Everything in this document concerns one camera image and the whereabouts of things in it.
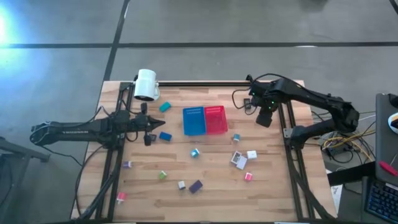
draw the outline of wooden table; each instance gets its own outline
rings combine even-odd
[[[120,82],[104,82],[98,106],[114,111]],[[247,116],[237,110],[231,101],[231,93],[243,87],[161,87],[159,100],[148,103],[148,114],[166,121],[152,133],[165,131],[173,135],[171,142],[160,139],[151,147],[145,147],[142,133],[136,142],[126,142],[124,161],[133,161],[131,169],[122,169],[119,191],[127,193],[127,199],[116,205],[114,221],[129,222],[271,222],[294,221],[296,214],[285,157],[284,143],[278,113],[272,124],[264,128],[255,123],[257,112]],[[247,92],[237,92],[236,102],[241,105]],[[170,102],[165,113],[159,106]],[[140,101],[133,100],[132,110],[138,110]],[[293,101],[297,125],[312,124],[310,107]],[[192,106],[223,105],[228,120],[228,132],[220,135],[185,136],[183,134],[182,109]],[[237,144],[231,137],[241,135]],[[90,143],[87,155],[99,145]],[[200,155],[192,159],[190,151],[197,148]],[[244,170],[230,163],[233,152],[256,150],[257,159],[250,160]],[[82,208],[94,199],[100,188],[106,151],[100,150],[87,164],[78,191]],[[328,212],[336,216],[325,165],[318,146],[303,149],[308,181],[312,192]],[[159,172],[167,177],[159,180]],[[253,180],[246,182],[246,172]],[[189,187],[196,180],[202,189],[191,194],[188,189],[179,190],[178,181]],[[103,214],[108,211],[107,200]]]

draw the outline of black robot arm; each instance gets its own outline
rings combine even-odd
[[[359,113],[350,102],[346,102],[340,97],[308,90],[287,78],[261,83],[248,75],[246,80],[251,82],[249,92],[249,95],[252,96],[251,104],[261,108],[256,123],[262,126],[269,127],[272,113],[278,108],[278,105],[290,100],[297,100],[330,112],[331,119],[307,127],[294,127],[289,141],[295,149],[302,149],[305,141],[310,137],[331,131],[350,133],[355,131],[358,126]]]
[[[153,129],[165,124],[146,115],[146,103],[143,103],[141,113],[130,119],[128,110],[111,113],[107,118],[95,119],[85,123],[59,123],[55,121],[42,123],[32,127],[30,141],[38,146],[53,144],[57,141],[96,141],[111,148],[117,145],[126,133],[144,131],[145,144],[150,145],[147,135]]]

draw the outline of gray floor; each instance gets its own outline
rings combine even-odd
[[[111,44],[122,4],[2,0],[0,45]],[[372,41],[398,41],[398,15],[388,0],[131,0],[120,39],[309,45]],[[29,142],[30,127],[91,117],[111,49],[25,47],[0,49],[0,136],[42,151]],[[131,80],[140,68],[155,70],[159,80],[243,80],[247,74],[273,72],[352,101],[358,111],[372,111],[376,93],[396,93],[397,58],[398,47],[118,49],[110,80]],[[362,122],[359,129],[371,122]],[[373,138],[367,140],[373,144]],[[86,143],[50,148],[82,161]],[[345,166],[358,164],[355,158]],[[70,158],[52,155],[48,164],[32,161],[9,223],[68,220],[77,172]],[[346,206],[340,216],[358,219],[358,200],[347,198],[354,198],[357,206]]]

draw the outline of plastic basket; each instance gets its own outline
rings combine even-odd
[[[182,110],[182,120],[184,134],[187,136],[195,136],[206,134],[206,122],[204,108],[184,108]]]
[[[205,107],[206,133],[222,134],[228,131],[224,106]]]

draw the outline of blue basket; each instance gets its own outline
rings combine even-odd
[[[184,134],[195,136],[206,134],[204,107],[185,108],[182,110]]]

